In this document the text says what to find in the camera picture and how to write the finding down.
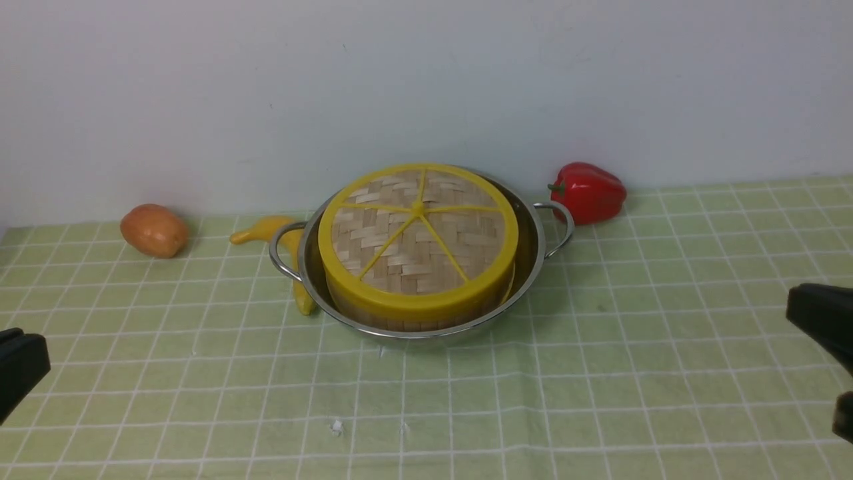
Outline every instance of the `stainless steel pot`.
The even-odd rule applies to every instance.
[[[339,312],[334,306],[332,296],[329,294],[326,285],[326,269],[323,268],[320,249],[317,246],[317,229],[320,225],[320,218],[326,211],[326,207],[332,198],[326,200],[310,220],[293,222],[292,224],[283,226],[276,232],[270,241],[270,259],[279,272],[284,273],[294,282],[301,282],[305,286],[308,295],[316,301],[317,305],[324,312],[337,319],[340,323],[351,327],[375,341],[396,344],[425,343],[434,345],[437,343],[458,342],[471,335],[478,335],[485,332],[488,329],[487,325],[494,324],[492,320],[495,317],[510,308],[531,287],[540,270],[542,270],[543,262],[569,242],[572,238],[572,233],[574,233],[575,225],[572,221],[572,215],[563,205],[557,202],[537,202],[529,205],[504,183],[484,173],[471,171],[489,180],[513,206],[516,219],[519,222],[519,247],[515,256],[515,277],[507,301],[491,312],[467,323],[434,331],[389,331],[362,325]],[[542,221],[536,212],[537,208],[556,210],[568,219],[565,235],[557,246],[549,251],[545,249],[545,231]],[[281,240],[284,234],[294,230],[304,230],[299,241],[297,259],[299,272],[286,265],[278,255],[279,240]]]

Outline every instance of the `bamboo steamer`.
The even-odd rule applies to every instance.
[[[317,232],[336,307],[368,326],[430,331],[499,306],[519,228],[507,198],[459,167],[371,173],[328,204]]]

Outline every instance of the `yellow plastic rim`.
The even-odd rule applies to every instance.
[[[351,204],[346,203],[346,199],[349,198],[355,190],[362,188],[365,184],[376,180],[379,177],[385,177],[387,175],[393,175],[394,173],[398,173],[405,170],[421,170],[421,171],[433,171],[433,172],[441,172],[441,173],[449,173],[455,175],[457,177],[468,180],[469,182],[476,184],[480,189],[485,191],[492,200],[495,201],[497,205],[496,208],[482,208],[482,207],[470,207],[465,208],[466,206],[453,207],[453,209],[470,209],[470,210],[478,210],[478,209],[488,209],[488,210],[496,210],[501,213],[504,222],[504,235],[503,235],[503,247],[500,253],[495,258],[495,261],[486,268],[484,272],[478,275],[476,278],[467,278],[464,274],[462,274],[462,278],[467,280],[465,284],[462,286],[455,288],[453,290],[447,290],[440,293],[428,294],[428,295],[419,295],[419,296],[407,296],[400,295],[395,293],[386,292],[384,290],[379,290],[373,286],[365,284],[359,277],[352,275],[341,263],[337,254],[334,251],[334,242],[332,241],[332,225],[334,222],[335,214],[341,208],[352,207]],[[423,194],[424,185],[423,185],[423,176],[421,176],[421,192],[419,194],[419,198],[415,201],[415,204],[411,208],[400,208],[400,207],[389,207],[389,206],[380,206],[380,205],[370,205],[370,206],[359,206],[360,208],[382,208],[388,210],[396,210],[402,212],[409,212],[413,214],[413,217],[420,220],[426,228],[432,233],[432,235],[436,238],[437,242],[440,245],[444,245],[444,241],[441,240],[441,237],[435,232],[432,226],[429,224],[426,218],[426,214],[437,212],[437,211],[447,211],[448,208],[435,208],[434,210],[430,208],[423,208],[422,205],[416,205],[421,200],[421,196]],[[386,245],[383,247],[387,248],[389,244],[393,241],[393,239],[399,234],[400,231],[395,232],[389,238],[389,241],[386,242]],[[469,172],[468,170],[464,170],[459,167],[452,167],[449,165],[442,164],[433,164],[433,163],[410,163],[404,165],[397,165],[395,167],[389,167],[384,170],[380,170],[378,172],[373,172],[369,175],[365,175],[360,179],[356,180],[348,187],[341,190],[335,197],[329,202],[326,207],[326,211],[323,213],[323,216],[320,218],[320,227],[319,232],[317,233],[317,242],[319,243],[320,256],[323,261],[323,266],[326,268],[328,275],[337,282],[344,291],[340,292],[344,295],[352,295],[359,299],[359,301],[363,301],[369,305],[375,306],[377,309],[382,311],[386,311],[389,314],[393,315],[394,313],[406,313],[406,312],[415,312],[415,311],[424,311],[424,310],[444,310],[444,309],[452,309],[454,307],[458,307],[464,302],[471,301],[473,299],[478,298],[484,292],[486,292],[489,288],[496,287],[496,284],[504,278],[507,271],[513,267],[515,261],[515,251],[518,248],[519,241],[519,225],[517,220],[515,219],[515,212],[513,211],[512,205],[509,204],[509,200],[488,180],[483,179],[479,175]],[[456,260],[453,259],[453,255],[450,255],[450,252],[447,252],[448,258],[454,264],[456,264]],[[398,319],[399,321],[407,321],[405,317],[401,317]]]

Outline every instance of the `banana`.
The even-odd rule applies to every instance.
[[[280,228],[293,223],[294,221],[296,220],[284,215],[263,217],[255,222],[251,227],[243,231],[235,232],[231,235],[229,240],[234,245],[242,245],[243,243],[257,240],[269,243],[270,240],[272,240],[272,236],[275,235]],[[287,248],[287,252],[290,254],[291,261],[293,262],[293,269],[297,271],[299,270],[299,265],[297,265],[298,262],[296,259],[297,252],[299,250],[299,239],[301,237],[302,231],[296,230],[285,233],[284,237],[281,238],[281,243],[284,243],[284,246]],[[303,315],[310,315],[316,307],[314,299],[308,295],[305,287],[300,282],[293,282],[293,300],[296,302],[296,307],[299,309],[299,312]]]

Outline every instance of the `red bell pepper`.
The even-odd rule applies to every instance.
[[[562,167],[557,180],[548,185],[551,200],[560,202],[572,213],[575,225],[609,220],[622,210],[628,191],[615,175],[595,165],[575,161]],[[563,223],[566,218],[557,211]]]

